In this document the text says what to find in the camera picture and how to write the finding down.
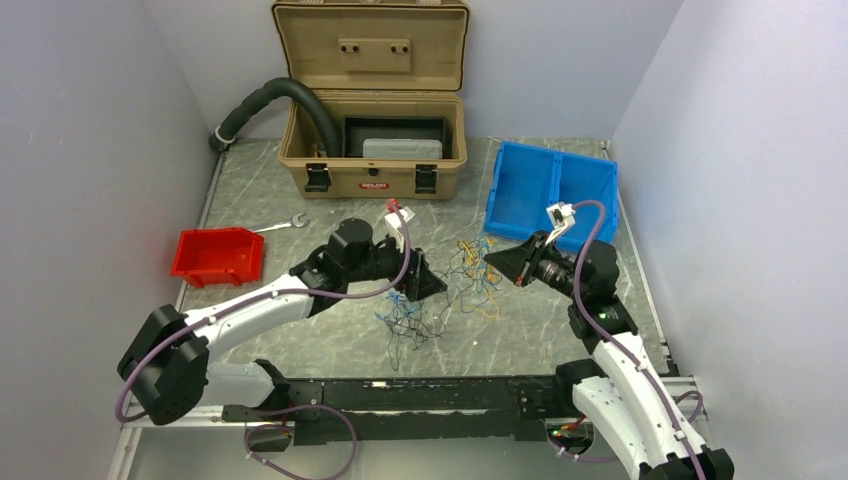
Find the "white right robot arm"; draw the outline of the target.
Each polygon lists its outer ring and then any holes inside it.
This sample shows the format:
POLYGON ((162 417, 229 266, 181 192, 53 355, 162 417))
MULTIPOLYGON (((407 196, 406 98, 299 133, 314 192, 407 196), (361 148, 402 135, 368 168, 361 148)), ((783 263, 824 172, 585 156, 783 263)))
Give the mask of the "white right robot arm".
POLYGON ((567 296, 569 324, 589 356, 559 365, 551 401, 580 413, 607 441, 632 479, 730 479, 735 467, 680 410, 650 362, 638 327, 616 293, 615 248, 585 243, 574 258, 543 231, 523 244, 485 255, 519 287, 538 280, 567 296))

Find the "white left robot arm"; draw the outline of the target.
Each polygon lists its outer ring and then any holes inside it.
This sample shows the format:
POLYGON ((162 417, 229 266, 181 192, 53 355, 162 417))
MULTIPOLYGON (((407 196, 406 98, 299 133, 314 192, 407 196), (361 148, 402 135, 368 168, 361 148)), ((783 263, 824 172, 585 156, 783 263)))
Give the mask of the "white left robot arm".
POLYGON ((205 308, 152 311, 118 363, 123 381, 114 415, 122 423, 148 417, 161 426, 200 406, 239 406, 264 420, 290 406, 290 384, 269 361, 219 362, 227 351, 273 328, 314 317, 352 293, 358 282, 384 281, 409 301, 446 291, 422 249, 411 245, 404 210, 384 218, 389 234, 374 241, 365 220, 343 220, 326 244, 273 282, 205 308))

